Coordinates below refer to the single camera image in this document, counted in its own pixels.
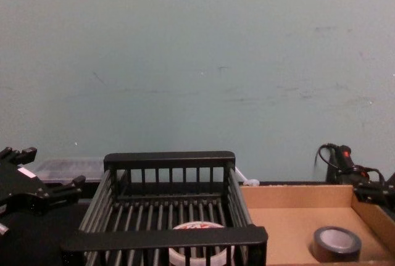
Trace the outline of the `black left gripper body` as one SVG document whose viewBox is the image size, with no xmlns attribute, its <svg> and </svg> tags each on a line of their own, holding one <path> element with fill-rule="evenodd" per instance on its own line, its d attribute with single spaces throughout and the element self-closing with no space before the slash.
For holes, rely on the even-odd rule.
<svg viewBox="0 0 395 266">
<path fill-rule="evenodd" d="M 1 215 L 12 212 L 44 214 L 49 210 L 49 190 L 31 171 L 1 161 Z"/>
</svg>

